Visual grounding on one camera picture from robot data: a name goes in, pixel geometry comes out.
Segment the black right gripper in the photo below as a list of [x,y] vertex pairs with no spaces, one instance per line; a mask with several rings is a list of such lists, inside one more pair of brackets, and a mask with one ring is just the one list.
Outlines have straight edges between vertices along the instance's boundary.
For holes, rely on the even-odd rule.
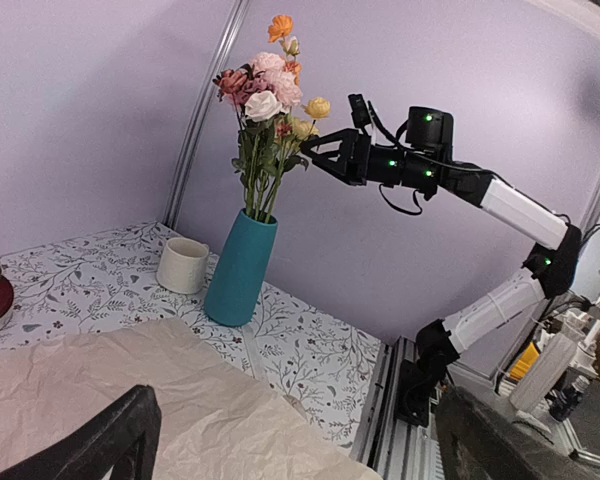
[[378,145],[370,135],[346,128],[324,136],[311,135],[301,143],[300,152],[344,184],[374,182],[411,188],[426,201],[442,188],[471,205],[481,204],[493,173],[453,160],[451,114],[411,107],[408,119],[392,134],[371,105],[367,111],[373,131],[381,133],[389,141],[387,145]]

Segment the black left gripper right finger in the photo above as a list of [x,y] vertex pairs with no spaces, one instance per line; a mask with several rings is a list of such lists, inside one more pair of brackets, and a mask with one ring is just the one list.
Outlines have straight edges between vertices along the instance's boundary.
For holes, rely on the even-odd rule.
[[516,428],[462,387],[443,393],[435,413],[447,479],[573,479],[575,465]]

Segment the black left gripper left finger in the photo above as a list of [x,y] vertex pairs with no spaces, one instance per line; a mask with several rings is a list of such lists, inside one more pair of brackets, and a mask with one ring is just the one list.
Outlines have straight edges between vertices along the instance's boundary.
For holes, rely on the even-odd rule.
[[150,479],[161,410],[149,385],[135,385],[69,436],[0,472],[0,479]]

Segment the yellow rose stem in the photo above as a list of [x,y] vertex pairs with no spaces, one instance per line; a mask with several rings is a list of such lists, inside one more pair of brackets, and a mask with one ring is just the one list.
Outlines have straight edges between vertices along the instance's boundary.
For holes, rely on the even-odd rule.
[[302,106],[302,110],[308,116],[307,120],[303,120],[291,114],[283,114],[274,123],[275,135],[276,124],[279,122],[288,122],[293,125],[295,141],[283,146],[276,145],[273,163],[268,168],[267,173],[273,178],[273,184],[269,188],[265,200],[262,204],[260,219],[264,223],[270,223],[273,217],[273,210],[277,200],[278,191],[282,184],[282,177],[293,170],[296,166],[308,168],[308,161],[300,156],[300,145],[304,140],[307,140],[311,135],[320,136],[320,131],[316,126],[319,120],[325,120],[331,114],[331,104],[323,97],[316,97],[308,101]]

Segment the white and mauve rose stem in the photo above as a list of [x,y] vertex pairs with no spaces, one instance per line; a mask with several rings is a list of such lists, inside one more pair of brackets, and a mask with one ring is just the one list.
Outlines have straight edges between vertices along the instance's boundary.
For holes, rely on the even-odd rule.
[[213,83],[219,100],[232,106],[238,122],[238,156],[232,165],[244,190],[245,214],[268,224],[280,184],[276,122],[282,115],[282,104],[272,84],[250,64],[221,72]]

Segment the orange poppy stem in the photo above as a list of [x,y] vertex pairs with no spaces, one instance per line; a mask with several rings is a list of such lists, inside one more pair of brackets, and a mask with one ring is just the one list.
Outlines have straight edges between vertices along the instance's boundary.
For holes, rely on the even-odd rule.
[[277,15],[268,27],[268,42],[278,43],[284,53],[284,71],[294,76],[294,83],[299,85],[302,65],[297,57],[300,55],[300,42],[293,36],[294,22],[291,16]]

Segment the teal vase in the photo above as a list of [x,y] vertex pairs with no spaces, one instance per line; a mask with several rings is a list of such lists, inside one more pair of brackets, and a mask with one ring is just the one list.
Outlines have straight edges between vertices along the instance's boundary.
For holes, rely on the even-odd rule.
[[241,327],[252,319],[277,234],[278,222],[256,221],[241,210],[216,264],[204,303],[214,322]]

